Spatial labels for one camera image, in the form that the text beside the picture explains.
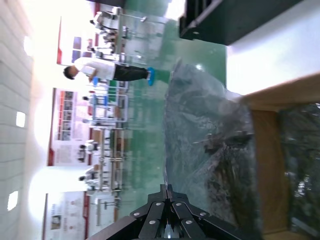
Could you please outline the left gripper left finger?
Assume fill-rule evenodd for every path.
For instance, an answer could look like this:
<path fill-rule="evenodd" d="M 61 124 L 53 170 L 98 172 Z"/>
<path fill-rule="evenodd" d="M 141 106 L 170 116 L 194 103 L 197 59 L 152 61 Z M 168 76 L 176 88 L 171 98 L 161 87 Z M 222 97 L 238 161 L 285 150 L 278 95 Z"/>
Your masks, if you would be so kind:
<path fill-rule="evenodd" d="M 90 236 L 89 240 L 163 240 L 167 189 L 148 195 L 147 203 Z"/>

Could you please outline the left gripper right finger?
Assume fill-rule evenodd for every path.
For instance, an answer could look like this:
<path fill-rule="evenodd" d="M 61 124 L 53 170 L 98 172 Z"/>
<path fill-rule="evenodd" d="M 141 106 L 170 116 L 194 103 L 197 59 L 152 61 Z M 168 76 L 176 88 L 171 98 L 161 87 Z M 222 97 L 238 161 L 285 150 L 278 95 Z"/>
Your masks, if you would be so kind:
<path fill-rule="evenodd" d="M 167 199 L 183 237 L 191 240 L 249 240 L 241 229 L 192 205 L 184 193 L 167 186 Z"/>

